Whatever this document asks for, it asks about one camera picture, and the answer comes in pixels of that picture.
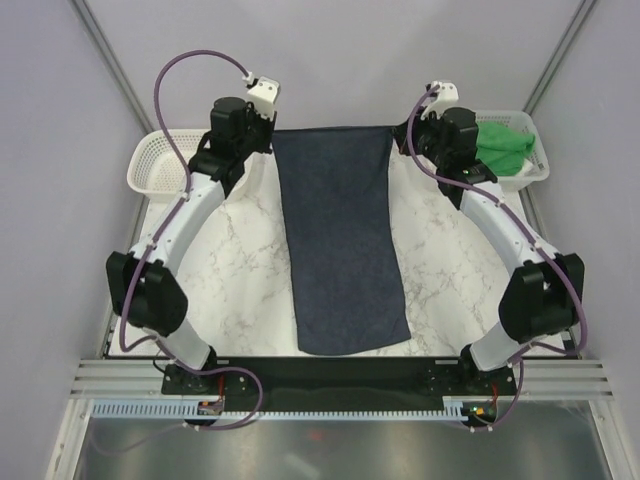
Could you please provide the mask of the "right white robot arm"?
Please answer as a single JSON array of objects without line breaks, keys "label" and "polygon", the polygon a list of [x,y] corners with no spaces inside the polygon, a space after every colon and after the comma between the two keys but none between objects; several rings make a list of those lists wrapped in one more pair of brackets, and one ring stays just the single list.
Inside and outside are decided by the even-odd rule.
[{"label": "right white robot arm", "polygon": [[582,305],[585,266],[577,254],[553,247],[504,201],[501,185],[476,155],[478,125],[473,111],[450,107],[442,114],[417,104],[393,130],[401,154],[436,181],[440,193],[484,235],[509,274],[498,305],[497,323],[461,355],[458,385],[480,394],[493,383],[493,371],[522,358],[545,338],[574,326],[580,340],[588,330]]}]

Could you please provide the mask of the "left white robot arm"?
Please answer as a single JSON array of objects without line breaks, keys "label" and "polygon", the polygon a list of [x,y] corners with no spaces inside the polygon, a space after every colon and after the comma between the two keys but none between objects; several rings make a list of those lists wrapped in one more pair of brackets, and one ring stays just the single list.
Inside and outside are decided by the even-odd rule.
[{"label": "left white robot arm", "polygon": [[219,371],[208,361],[212,347],[187,318],[188,299],[176,275],[193,240],[245,173],[254,153],[267,153],[275,126],[275,97],[224,97],[210,112],[210,128],[189,160],[178,193],[153,231],[127,253],[114,252],[106,272],[114,311],[122,325],[148,333],[185,369],[184,382],[197,394],[213,391]]}]

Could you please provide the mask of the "dark blue towel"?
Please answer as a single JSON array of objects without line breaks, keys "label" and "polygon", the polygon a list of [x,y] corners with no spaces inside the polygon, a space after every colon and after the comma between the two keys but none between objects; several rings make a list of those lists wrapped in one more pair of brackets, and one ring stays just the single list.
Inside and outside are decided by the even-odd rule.
[{"label": "dark blue towel", "polygon": [[410,339],[389,212],[388,127],[278,131],[297,343],[351,355]]}]

